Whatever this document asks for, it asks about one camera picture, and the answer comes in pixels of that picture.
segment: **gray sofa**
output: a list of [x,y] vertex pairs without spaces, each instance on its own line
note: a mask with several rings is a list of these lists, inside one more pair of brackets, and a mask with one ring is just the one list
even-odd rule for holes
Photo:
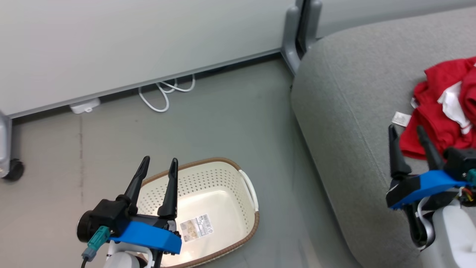
[[[416,268],[405,215],[386,207],[387,127],[436,63],[476,55],[476,8],[345,30],[305,55],[292,105],[346,242],[364,268]],[[414,173],[426,162],[407,159]],[[476,209],[470,210],[476,219]]]

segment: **metal leg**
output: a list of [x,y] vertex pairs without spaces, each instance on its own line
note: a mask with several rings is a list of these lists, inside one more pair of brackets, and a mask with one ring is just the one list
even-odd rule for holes
[[0,178],[16,181],[25,167],[19,159],[11,159],[11,118],[0,111]]
[[303,9],[297,40],[302,51],[306,53],[317,40],[316,33],[321,16],[322,2],[320,0],[307,0]]
[[0,178],[10,171],[11,119],[0,111]]
[[283,45],[281,47],[281,54],[293,75],[296,75],[301,62],[296,50],[296,37],[298,36],[302,4],[302,0],[296,0],[296,5],[290,7],[286,12]]

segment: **floor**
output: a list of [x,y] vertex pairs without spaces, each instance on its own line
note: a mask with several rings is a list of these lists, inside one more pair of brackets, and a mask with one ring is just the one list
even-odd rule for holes
[[[187,163],[222,156],[253,181],[261,221],[239,250],[207,268],[359,267],[343,241],[289,105],[284,62],[270,58],[229,67],[170,95],[166,113],[136,92],[113,96],[92,113],[59,109],[16,121],[14,154],[23,178],[0,181],[3,267],[79,267],[86,245],[79,217],[125,191],[141,159],[149,175],[173,157]],[[145,96],[159,104],[158,91]],[[106,247],[86,265],[100,268]]]

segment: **cable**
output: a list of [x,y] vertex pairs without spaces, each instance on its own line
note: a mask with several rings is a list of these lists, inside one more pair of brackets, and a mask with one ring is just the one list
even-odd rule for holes
[[81,268],[84,268],[87,262],[88,262],[88,257],[85,257],[83,260],[83,264],[81,264]]
[[473,192],[471,192],[471,190],[468,188],[462,188],[461,190],[463,190],[467,195],[473,196]]
[[[160,84],[164,84],[168,87],[170,87],[171,89],[170,90],[165,90],[162,88],[162,86]],[[160,92],[162,93],[162,96],[164,96],[164,99],[165,99],[165,108],[163,109],[158,109],[154,106],[152,106],[147,100],[146,98],[144,97],[144,95],[142,94],[142,87],[139,87],[139,97],[143,100],[143,102],[152,110],[158,112],[158,113],[164,113],[166,112],[169,107],[170,107],[170,102],[169,102],[169,98],[167,97],[167,94],[169,93],[172,93],[174,91],[180,91],[180,92],[190,92],[192,91],[194,88],[195,88],[195,74],[192,74],[192,85],[187,88],[187,89],[182,89],[182,88],[179,88],[177,87],[178,83],[177,83],[177,79],[174,79],[174,85],[171,85],[167,82],[164,82],[164,81],[161,81],[161,82],[158,82],[158,83],[155,83],[157,85],[157,87],[159,88]]]
[[468,200],[469,200],[470,202],[473,202],[473,199],[471,198],[471,196],[470,196],[468,193],[466,193],[466,197],[468,198]]

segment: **white wall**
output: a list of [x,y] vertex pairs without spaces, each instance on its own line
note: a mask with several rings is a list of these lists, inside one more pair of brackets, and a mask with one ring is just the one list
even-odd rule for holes
[[281,47],[295,0],[0,0],[8,115]]
[[322,0],[318,37],[379,21],[476,5],[476,0]]

